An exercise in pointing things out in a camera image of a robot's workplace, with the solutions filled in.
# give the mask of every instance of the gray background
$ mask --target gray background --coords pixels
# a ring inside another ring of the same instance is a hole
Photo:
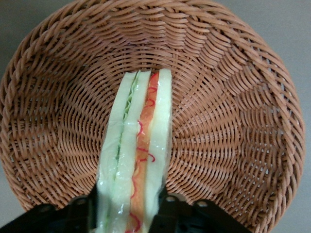
[[[0,76],[21,40],[70,0],[0,0]],[[248,23],[283,59],[306,123],[306,160],[295,199],[272,233],[311,232],[311,0],[217,0]],[[0,227],[22,214],[0,168]]]

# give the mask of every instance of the tomato slice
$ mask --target tomato slice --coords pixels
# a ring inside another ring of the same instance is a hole
[[[152,75],[149,80],[147,97],[141,111],[138,124],[140,131],[137,134],[137,148],[135,155],[135,169],[132,176],[132,196],[130,204],[130,216],[127,222],[125,233],[140,233],[144,218],[144,189],[146,182],[147,160],[156,160],[155,156],[149,153],[151,122],[156,106],[157,86],[159,72]]]

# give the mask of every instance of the basket weave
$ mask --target basket weave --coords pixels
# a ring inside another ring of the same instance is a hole
[[[299,184],[304,122],[280,58],[206,0],[80,0],[20,44],[0,87],[2,165],[25,210],[95,183],[126,71],[173,72],[169,192],[210,199],[269,232]]]

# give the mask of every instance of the plastic wrap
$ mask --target plastic wrap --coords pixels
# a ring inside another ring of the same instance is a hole
[[[97,233],[146,233],[158,212],[172,148],[172,75],[126,73],[98,166]]]

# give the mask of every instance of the wicker basket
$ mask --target wicker basket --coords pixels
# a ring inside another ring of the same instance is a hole
[[[163,67],[173,72],[168,190],[213,200],[253,232],[275,226],[302,174],[297,94],[263,39],[206,0],[75,1],[22,41],[0,87],[0,148],[25,210],[91,190],[121,77]]]

